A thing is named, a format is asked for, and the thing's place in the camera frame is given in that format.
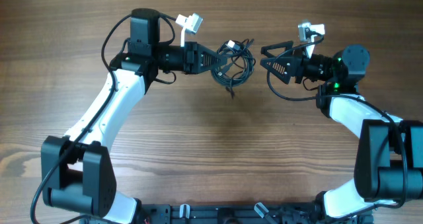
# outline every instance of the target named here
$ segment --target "white connector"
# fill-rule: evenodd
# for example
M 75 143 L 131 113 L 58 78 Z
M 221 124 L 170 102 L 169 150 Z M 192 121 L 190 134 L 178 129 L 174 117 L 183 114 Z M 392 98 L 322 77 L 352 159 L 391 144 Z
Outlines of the white connector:
M 176 18 L 176 23 L 182 27 L 182 31 L 180 33 L 180 47 L 185 46 L 185 32 L 191 34 L 197 33 L 202 22 L 203 18 L 196 13 L 192 14 L 189 17 L 178 15 L 178 17 Z
M 235 51 L 239 51 L 241 49 L 241 47 L 238 46 L 238 45 L 236 45 L 236 43 L 234 41 L 232 41 L 232 40 L 228 41 L 226 43 L 226 46 L 229 47 L 229 48 L 231 48 L 231 49 L 234 49 Z

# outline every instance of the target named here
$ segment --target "white plastic clip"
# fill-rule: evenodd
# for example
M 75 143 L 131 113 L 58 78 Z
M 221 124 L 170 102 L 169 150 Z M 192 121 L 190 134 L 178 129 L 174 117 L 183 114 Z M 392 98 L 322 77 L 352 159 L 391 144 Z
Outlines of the white plastic clip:
M 189 219 L 191 207 L 188 204 L 182 204 L 179 208 L 179 218 Z
M 191 34 L 197 33 L 198 28 L 200 27 L 202 22 L 203 18 L 196 13 L 192 14 L 189 17 L 178 15 L 178 17 L 176 18 L 176 23 L 182 27 L 182 30 L 180 32 L 180 47 L 185 46 L 185 32 L 189 32 Z
M 299 40 L 302 42 L 310 43 L 315 41 L 315 37 L 317 35 L 314 34 L 311 36 L 307 36 L 309 31 L 317 32 L 319 34 L 325 35 L 325 25 L 324 24 L 312 25 L 309 21 L 304 20 L 301 24 L 298 24 L 298 31 L 299 31 Z M 310 45 L 305 48 L 305 52 L 308 58 L 311 57 L 314 49 L 315 49 L 315 45 Z

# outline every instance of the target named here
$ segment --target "tangled cable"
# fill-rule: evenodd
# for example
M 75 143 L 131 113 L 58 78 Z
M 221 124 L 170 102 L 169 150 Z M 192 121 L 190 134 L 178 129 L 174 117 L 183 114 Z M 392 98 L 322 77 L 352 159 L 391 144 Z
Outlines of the tangled cable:
M 216 82 L 224 86 L 226 90 L 231 93 L 232 98 L 235 96 L 233 87 L 245 83 L 254 71 L 256 59 L 253 58 L 249 50 L 249 47 L 253 42 L 254 39 L 245 39 L 242 42 L 230 40 L 224 42 L 216 51 L 219 55 L 231 58 L 231 62 L 225 66 L 212 69 L 211 75 Z M 237 63 L 240 58 L 243 61 L 243 66 L 239 65 L 239 62 Z M 229 71 L 232 65 L 237 66 L 238 68 L 242 69 L 242 71 L 236 72 L 232 76 L 228 76 L 226 73 Z

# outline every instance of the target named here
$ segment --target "wooden table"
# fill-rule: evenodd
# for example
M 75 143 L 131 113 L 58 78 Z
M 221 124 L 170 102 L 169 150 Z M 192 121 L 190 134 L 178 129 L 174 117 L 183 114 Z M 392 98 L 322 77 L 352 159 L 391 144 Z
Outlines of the wooden table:
M 382 110 L 423 120 L 422 0 L 0 0 L 1 223 L 29 222 L 43 140 L 63 135 L 87 110 L 106 78 L 104 38 L 137 7 L 174 16 L 196 12 L 204 22 L 189 40 L 215 50 L 229 39 L 254 38 L 258 59 L 261 46 L 298 43 L 303 19 L 325 23 L 326 40 L 316 53 L 363 44 L 371 63 L 360 92 Z M 125 22 L 107 59 L 128 36 Z M 170 36 L 162 26 L 162 39 Z M 233 100 L 209 73 L 154 83 L 114 142 L 118 189 L 145 204 L 308 202 L 351 179 L 358 139 L 314 101 L 276 97 L 265 75 L 257 65 Z M 314 95 L 273 81 L 287 96 Z M 380 209 L 375 222 L 421 223 L 422 210 L 419 201 Z M 42 202 L 37 209 L 43 223 L 74 215 Z

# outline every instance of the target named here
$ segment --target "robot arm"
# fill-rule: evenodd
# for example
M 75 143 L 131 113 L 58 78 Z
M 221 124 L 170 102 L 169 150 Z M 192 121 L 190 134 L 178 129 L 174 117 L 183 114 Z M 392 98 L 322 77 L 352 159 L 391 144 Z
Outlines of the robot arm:
M 268 74 L 272 73 L 285 84 L 291 77 L 295 77 L 296 83 L 304 83 L 304 77 L 325 83 L 316 87 L 318 93 L 311 98 L 287 98 L 278 94 L 268 79 L 270 88 L 287 100 L 315 99 L 317 108 L 326 117 L 340 122 L 360 139 L 354 179 L 317 196 L 316 202 L 322 210 L 318 220 L 345 221 L 378 206 L 400 207 L 405 199 L 421 199 L 423 153 L 419 147 L 423 135 L 418 132 L 423 124 L 382 114 L 364 102 L 364 97 L 358 93 L 358 81 L 365 75 L 369 53 L 363 46 L 348 46 L 333 57 L 312 54 L 314 45 L 323 41 L 324 26 L 303 22 L 298 29 L 300 40 L 308 44 L 293 47 L 291 41 L 265 46 L 261 52 L 268 58 L 262 59 L 260 64 Z M 314 41 L 315 36 L 321 37 L 319 42 Z M 276 48 L 285 48 L 285 52 L 278 56 L 268 52 Z M 397 135 L 391 129 L 392 123 L 400 124 L 399 139 L 403 147 L 394 139 Z M 403 160 L 392 161 L 390 151 L 401 154 Z M 413 162 L 407 161 L 410 155 Z
M 171 41 L 159 42 L 159 19 L 162 16 L 155 10 L 135 9 L 131 17 L 128 52 L 123 53 L 122 50 L 110 62 L 116 86 L 112 86 L 112 75 L 109 73 L 102 90 L 82 118 L 63 137 L 49 136 L 41 152 L 42 176 L 45 178 L 63 152 L 107 102 L 90 130 L 55 169 L 42 193 L 46 205 L 115 223 L 145 223 L 145 218 L 140 217 L 143 215 L 141 202 L 116 191 L 109 153 L 131 109 L 143 98 L 153 81 L 160 81 L 156 79 L 158 70 L 198 74 L 227 63 L 226 57 L 196 42 L 185 42 L 184 47 L 170 46 Z M 201 21 L 196 15 L 183 27 L 193 33 Z M 107 100 L 111 89 L 115 91 Z M 73 165 L 77 161 L 82 162 L 82 171 L 68 167 L 68 164 Z

